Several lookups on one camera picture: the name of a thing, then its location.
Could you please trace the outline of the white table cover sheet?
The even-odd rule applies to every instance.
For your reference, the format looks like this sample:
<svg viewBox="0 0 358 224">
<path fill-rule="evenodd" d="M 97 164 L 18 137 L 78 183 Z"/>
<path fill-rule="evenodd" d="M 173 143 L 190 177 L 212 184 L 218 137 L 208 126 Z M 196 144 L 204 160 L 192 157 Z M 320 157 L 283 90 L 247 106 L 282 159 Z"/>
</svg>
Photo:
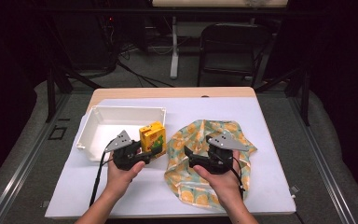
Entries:
<svg viewBox="0 0 358 224">
<path fill-rule="evenodd" d="M 250 156 L 250 186 L 244 202 L 254 214 L 291 214 L 296 205 L 282 170 L 275 146 L 259 103 L 254 97 L 107 99 L 102 106 L 164 107 L 168 136 L 197 119 L 234 120 L 257 151 Z M 89 207 L 91 196 L 98 196 L 106 179 L 99 161 L 72 146 L 69 158 L 54 190 L 46 215 L 49 218 L 80 217 Z M 150 162 L 130 184 L 113 209 L 112 217 L 201 217 L 220 216 L 222 210 L 182 203 L 164 180 L 168 157 Z"/>
</svg>

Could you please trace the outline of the lemon print cloth bag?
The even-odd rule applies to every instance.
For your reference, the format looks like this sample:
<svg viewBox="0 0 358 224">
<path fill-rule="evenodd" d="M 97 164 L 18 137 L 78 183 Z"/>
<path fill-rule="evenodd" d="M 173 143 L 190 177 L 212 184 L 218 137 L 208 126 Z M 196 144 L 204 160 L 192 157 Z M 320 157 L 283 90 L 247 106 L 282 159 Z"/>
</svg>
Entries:
<svg viewBox="0 0 358 224">
<path fill-rule="evenodd" d="M 246 139 L 236 121 L 198 119 L 177 131 L 167 145 L 169 162 L 164 178 L 170 190 L 182 203 L 223 209 L 209 182 L 189 167 L 188 156 L 185 154 L 185 147 L 188 147 L 195 155 L 206 156 L 206 136 L 217 136 L 220 133 L 230 133 L 245 146 L 245 151 L 240 152 L 239 164 L 244 189 L 242 196 L 247 196 L 251 173 L 250 156 L 257 148 Z"/>
</svg>

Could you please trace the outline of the white plastic bin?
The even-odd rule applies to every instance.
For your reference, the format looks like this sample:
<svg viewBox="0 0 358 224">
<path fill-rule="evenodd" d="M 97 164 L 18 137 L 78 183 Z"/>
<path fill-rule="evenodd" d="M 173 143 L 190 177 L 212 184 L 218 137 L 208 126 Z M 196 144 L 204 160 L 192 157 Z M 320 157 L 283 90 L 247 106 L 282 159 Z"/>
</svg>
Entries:
<svg viewBox="0 0 358 224">
<path fill-rule="evenodd" d="M 75 146 L 90 161 L 99 161 L 108 143 L 123 130 L 139 141 L 139 130 L 155 121 L 165 124 L 164 107 L 94 106 L 79 129 Z"/>
</svg>

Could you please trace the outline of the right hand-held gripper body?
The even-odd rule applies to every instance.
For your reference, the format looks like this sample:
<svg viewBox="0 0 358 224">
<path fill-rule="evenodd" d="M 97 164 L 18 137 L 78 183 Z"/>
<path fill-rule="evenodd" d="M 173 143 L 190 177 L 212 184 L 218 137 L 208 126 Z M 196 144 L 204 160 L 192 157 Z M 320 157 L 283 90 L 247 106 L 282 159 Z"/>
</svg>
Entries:
<svg viewBox="0 0 358 224">
<path fill-rule="evenodd" d="M 201 156 L 200 166 L 213 175 L 224 174 L 233 167 L 234 150 L 247 151 L 247 146 L 235 139 L 231 133 L 213 136 L 211 144 L 208 144 L 207 156 Z"/>
</svg>

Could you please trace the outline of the black folding chair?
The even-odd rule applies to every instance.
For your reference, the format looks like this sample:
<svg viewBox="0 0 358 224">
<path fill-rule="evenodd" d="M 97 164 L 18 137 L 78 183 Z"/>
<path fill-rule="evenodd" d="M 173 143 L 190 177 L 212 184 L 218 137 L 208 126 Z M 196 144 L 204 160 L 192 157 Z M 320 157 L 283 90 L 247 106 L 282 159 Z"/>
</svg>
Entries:
<svg viewBox="0 0 358 224">
<path fill-rule="evenodd" d="M 206 74 L 252 79 L 254 86 L 264 51 L 272 40 L 271 31 L 260 24 L 216 23 L 200 36 L 197 85 Z"/>
</svg>

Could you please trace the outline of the white metal stand leg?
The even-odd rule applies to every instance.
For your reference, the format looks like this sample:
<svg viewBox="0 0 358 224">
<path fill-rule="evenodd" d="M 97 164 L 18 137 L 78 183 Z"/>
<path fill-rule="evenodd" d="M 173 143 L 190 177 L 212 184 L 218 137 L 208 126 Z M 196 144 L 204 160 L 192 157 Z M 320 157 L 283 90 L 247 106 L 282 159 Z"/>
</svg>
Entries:
<svg viewBox="0 0 358 224">
<path fill-rule="evenodd" d="M 177 27 L 176 27 L 176 18 L 172 18 L 172 64 L 171 64 L 171 79 L 178 78 L 178 63 L 179 63 L 179 54 L 178 54 L 178 39 L 177 39 Z"/>
</svg>

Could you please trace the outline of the aluminium rail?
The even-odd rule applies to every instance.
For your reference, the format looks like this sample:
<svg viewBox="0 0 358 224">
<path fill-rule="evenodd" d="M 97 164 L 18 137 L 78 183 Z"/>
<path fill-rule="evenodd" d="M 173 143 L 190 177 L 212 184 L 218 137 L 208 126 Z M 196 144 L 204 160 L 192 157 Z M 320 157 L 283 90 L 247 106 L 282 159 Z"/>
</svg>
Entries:
<svg viewBox="0 0 358 224">
<path fill-rule="evenodd" d="M 331 169 L 324 158 L 324 154 L 322 153 L 319 144 L 317 143 L 317 140 L 312 132 L 311 127 L 306 124 L 306 122 L 302 119 L 300 115 L 299 103 L 294 97 L 288 97 L 287 100 L 295 113 L 296 120 L 299 123 L 302 132 L 306 135 L 308 139 L 308 142 L 310 144 L 310 153 L 313 156 L 313 160 L 324 182 L 328 195 L 337 210 L 337 214 L 341 220 L 341 223 L 357 224 L 354 216 L 352 215 L 351 209 L 348 207 L 348 204 L 341 192 L 341 189 L 338 186 L 337 181 L 334 178 L 334 175 L 332 174 Z"/>
<path fill-rule="evenodd" d="M 70 94 L 58 96 L 56 112 L 50 122 L 46 122 L 48 99 L 43 96 L 37 98 L 31 117 L 0 167 L 0 222 L 21 190 L 41 147 L 53 129 L 54 122 L 58 119 L 69 98 Z"/>
</svg>

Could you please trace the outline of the yellow drink carton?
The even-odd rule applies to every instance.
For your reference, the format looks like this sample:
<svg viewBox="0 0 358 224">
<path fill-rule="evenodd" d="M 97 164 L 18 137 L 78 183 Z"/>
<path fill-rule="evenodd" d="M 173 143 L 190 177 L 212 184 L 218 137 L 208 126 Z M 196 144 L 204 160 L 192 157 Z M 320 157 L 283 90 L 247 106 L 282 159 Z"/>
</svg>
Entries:
<svg viewBox="0 0 358 224">
<path fill-rule="evenodd" d="M 153 147 L 162 146 L 162 151 L 156 158 L 166 153 L 166 130 L 160 121 L 155 121 L 140 128 L 139 134 L 143 152 L 149 152 Z"/>
</svg>

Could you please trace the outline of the person's left hand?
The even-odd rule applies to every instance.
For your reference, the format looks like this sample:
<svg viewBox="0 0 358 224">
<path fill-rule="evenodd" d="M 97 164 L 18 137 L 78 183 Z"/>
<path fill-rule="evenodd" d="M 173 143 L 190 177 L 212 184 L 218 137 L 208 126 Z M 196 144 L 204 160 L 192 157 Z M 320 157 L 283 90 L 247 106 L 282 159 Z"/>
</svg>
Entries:
<svg viewBox="0 0 358 224">
<path fill-rule="evenodd" d="M 135 178 L 145 167 L 143 161 L 134 164 L 129 171 L 120 170 L 113 161 L 114 153 L 110 153 L 107 171 L 107 183 L 103 194 L 112 201 L 118 201 L 126 192 L 133 178 Z"/>
</svg>

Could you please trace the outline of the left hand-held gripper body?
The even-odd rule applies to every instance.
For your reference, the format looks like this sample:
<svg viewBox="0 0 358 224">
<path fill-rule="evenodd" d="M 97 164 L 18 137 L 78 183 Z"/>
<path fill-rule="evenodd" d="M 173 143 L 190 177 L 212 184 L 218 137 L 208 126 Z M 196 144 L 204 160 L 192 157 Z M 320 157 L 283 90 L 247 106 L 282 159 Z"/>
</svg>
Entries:
<svg viewBox="0 0 358 224">
<path fill-rule="evenodd" d="M 129 171 L 134 164 L 144 161 L 144 153 L 140 148 L 133 148 L 133 142 L 134 140 L 131 140 L 127 132 L 123 130 L 106 146 L 104 152 L 114 152 L 113 161 L 118 169 Z"/>
</svg>

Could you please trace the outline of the person's right hand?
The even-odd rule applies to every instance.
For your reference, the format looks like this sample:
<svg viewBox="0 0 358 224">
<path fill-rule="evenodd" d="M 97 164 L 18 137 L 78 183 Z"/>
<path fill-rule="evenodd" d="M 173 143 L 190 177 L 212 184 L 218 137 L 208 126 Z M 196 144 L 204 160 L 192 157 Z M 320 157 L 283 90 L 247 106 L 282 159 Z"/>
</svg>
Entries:
<svg viewBox="0 0 358 224">
<path fill-rule="evenodd" d="M 200 165 L 195 165 L 193 169 L 209 182 L 227 213 L 241 211 L 245 208 L 240 195 L 239 180 L 232 171 L 222 175 L 212 175 Z"/>
</svg>

